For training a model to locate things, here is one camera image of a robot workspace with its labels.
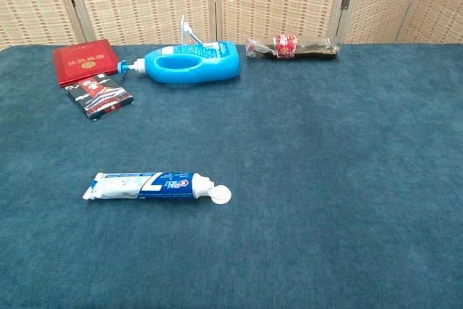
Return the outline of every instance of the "logo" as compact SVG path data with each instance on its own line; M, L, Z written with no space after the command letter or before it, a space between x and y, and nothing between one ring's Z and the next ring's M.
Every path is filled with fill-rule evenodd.
M167 188L181 188L188 186L189 182L188 180L181 180L181 181L166 181L164 186Z
M93 68L95 65L96 65L95 61L89 61L89 62L82 63L80 66L84 69L90 69L90 68Z

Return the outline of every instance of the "blue bottle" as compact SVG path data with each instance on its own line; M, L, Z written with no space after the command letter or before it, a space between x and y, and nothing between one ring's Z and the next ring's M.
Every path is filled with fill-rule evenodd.
M117 66L119 74L127 70L146 73L162 83L197 83L232 79L239 75L237 47L230 41L167 46Z

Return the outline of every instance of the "toothpaste tube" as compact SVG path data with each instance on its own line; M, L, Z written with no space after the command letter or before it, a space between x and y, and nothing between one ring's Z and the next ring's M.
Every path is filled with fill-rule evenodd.
M198 173L97 173L84 199L198 199L206 195L216 204L225 204L232 197L230 190L215 186Z

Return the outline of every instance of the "red booklet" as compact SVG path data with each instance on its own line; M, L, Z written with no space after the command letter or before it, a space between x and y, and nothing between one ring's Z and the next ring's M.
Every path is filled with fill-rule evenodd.
M116 53L106 39L53 50L56 76L61 87L100 73L117 72Z

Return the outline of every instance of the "table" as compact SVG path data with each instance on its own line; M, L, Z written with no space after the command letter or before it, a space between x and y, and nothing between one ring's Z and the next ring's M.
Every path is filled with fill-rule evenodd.
M116 46L132 62L157 46ZM246 59L91 122L53 46L0 52L0 307L457 308L463 46ZM199 172L224 206L82 194L97 172Z

